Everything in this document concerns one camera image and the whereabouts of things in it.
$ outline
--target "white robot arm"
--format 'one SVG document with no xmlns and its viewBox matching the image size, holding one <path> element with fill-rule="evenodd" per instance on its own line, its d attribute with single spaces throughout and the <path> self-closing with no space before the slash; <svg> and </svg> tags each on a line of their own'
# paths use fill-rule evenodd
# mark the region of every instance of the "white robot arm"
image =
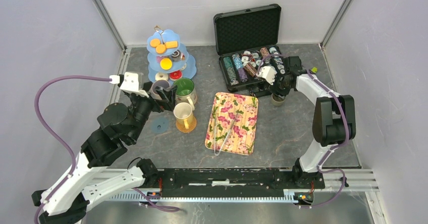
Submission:
<svg viewBox="0 0 428 224">
<path fill-rule="evenodd" d="M 257 77 L 266 80 L 267 89 L 279 98 L 285 97 L 291 89 L 303 93 L 314 105 L 315 112 L 312 123 L 314 139 L 305 154 L 295 163 L 297 178 L 315 176 L 318 168 L 334 152 L 338 144 L 345 141 L 345 126 L 342 117 L 346 117 L 349 139 L 355 137 L 355 106 L 350 95 L 340 95 L 323 84 L 316 75 L 304 70 L 299 57 L 284 59 L 285 74 L 277 73 L 277 65 L 269 63 L 262 67 Z"/>
<path fill-rule="evenodd" d="M 141 88 L 141 75 L 126 72 L 110 76 L 111 83 L 118 84 L 130 98 L 131 106 L 113 103 L 106 107 L 97 120 L 100 125 L 81 147 L 76 157 L 76 167 L 71 167 L 47 190 L 35 191 L 33 203 L 41 206 L 41 224 L 76 223 L 87 211 L 104 200 L 122 191 L 147 184 L 152 175 L 149 159 L 142 159 L 124 173 L 104 182 L 89 186 L 89 183 L 110 166 L 127 149 L 124 146 L 136 144 L 138 137 L 152 111 L 173 110 L 176 87 L 156 89 L 161 100 L 153 99 L 148 92 L 151 82 Z"/>
</svg>

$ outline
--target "floral tray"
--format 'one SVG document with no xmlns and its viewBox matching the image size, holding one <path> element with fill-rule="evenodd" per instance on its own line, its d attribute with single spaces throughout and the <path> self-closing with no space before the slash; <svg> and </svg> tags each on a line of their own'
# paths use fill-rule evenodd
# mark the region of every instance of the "floral tray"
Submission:
<svg viewBox="0 0 428 224">
<path fill-rule="evenodd" d="M 252 154 L 254 151 L 257 110 L 258 99 L 256 97 L 217 93 L 212 104 L 205 146 L 209 149 L 214 148 L 213 128 L 217 127 L 216 149 L 219 150 L 233 119 L 236 117 L 236 113 L 239 112 L 233 130 L 230 132 L 229 139 L 223 146 L 222 151 L 242 155 Z M 214 117 L 217 118 L 217 126 L 214 126 Z"/>
</svg>

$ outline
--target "case lid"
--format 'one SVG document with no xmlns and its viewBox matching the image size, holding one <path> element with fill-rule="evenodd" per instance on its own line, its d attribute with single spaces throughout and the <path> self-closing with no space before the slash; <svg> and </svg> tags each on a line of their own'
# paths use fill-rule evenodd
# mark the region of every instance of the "case lid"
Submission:
<svg viewBox="0 0 428 224">
<path fill-rule="evenodd" d="M 280 17 L 278 4 L 215 15 L 217 54 L 277 44 Z"/>
</svg>

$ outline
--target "speckled floor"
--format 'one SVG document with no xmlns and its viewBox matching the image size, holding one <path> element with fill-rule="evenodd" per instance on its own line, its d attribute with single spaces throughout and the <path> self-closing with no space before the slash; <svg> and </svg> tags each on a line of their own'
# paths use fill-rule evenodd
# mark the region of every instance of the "speckled floor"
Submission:
<svg viewBox="0 0 428 224">
<path fill-rule="evenodd" d="M 298 55 L 303 65 L 310 69 L 317 67 L 318 78 L 332 87 L 326 62 L 316 44 L 279 45 L 281 52 Z M 192 79 L 198 95 L 194 112 L 198 124 L 191 133 L 184 134 L 175 127 L 172 112 L 152 113 L 138 142 L 128 147 L 128 152 L 111 167 L 126 168 L 136 158 L 150 158 L 157 168 L 163 167 L 287 167 L 305 153 L 312 137 L 314 106 L 299 92 L 290 92 L 285 103 L 275 107 L 270 97 L 259 98 L 259 110 L 254 153 L 250 156 L 222 152 L 214 156 L 204 145 L 208 119 L 215 93 L 227 92 L 219 66 L 215 46 L 189 46 L 189 53 L 196 58 L 197 73 Z M 148 51 L 145 47 L 133 48 L 130 52 L 127 71 L 143 72 L 148 81 Z M 248 91 L 238 92 L 249 95 Z M 122 95 L 121 102 L 129 102 Z M 166 119 L 167 129 L 158 134 L 152 130 L 152 123 L 159 118 Z M 358 166 L 358 159 L 352 144 L 338 149 L 325 166 Z"/>
</svg>

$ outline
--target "glass mug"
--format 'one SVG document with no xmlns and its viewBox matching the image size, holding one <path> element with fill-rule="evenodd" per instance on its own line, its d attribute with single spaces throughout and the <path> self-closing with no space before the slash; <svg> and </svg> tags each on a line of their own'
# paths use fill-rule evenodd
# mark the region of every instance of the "glass mug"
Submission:
<svg viewBox="0 0 428 224">
<path fill-rule="evenodd" d="M 192 106 L 187 102 L 178 103 L 173 113 L 177 122 L 189 130 L 189 125 L 195 120 Z"/>
<path fill-rule="evenodd" d="M 187 102 L 192 106 L 192 110 L 195 110 L 195 104 L 198 101 L 195 83 L 191 79 L 181 78 L 176 80 L 173 85 L 177 85 L 176 103 Z"/>
</svg>

